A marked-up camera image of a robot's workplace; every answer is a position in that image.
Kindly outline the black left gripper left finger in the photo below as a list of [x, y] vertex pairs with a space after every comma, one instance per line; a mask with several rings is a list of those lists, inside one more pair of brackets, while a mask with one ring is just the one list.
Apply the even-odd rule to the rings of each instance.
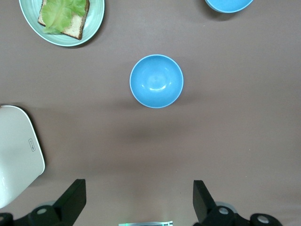
[[86, 181], [76, 179], [53, 205], [42, 205], [28, 216], [31, 226], [72, 226], [86, 205]]

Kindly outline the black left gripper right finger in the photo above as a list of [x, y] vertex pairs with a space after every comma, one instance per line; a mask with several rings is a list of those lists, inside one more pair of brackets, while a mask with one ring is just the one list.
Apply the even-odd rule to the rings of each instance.
[[193, 207], [198, 219], [196, 226], [248, 226], [249, 220], [224, 202], [215, 202], [202, 180], [193, 182]]

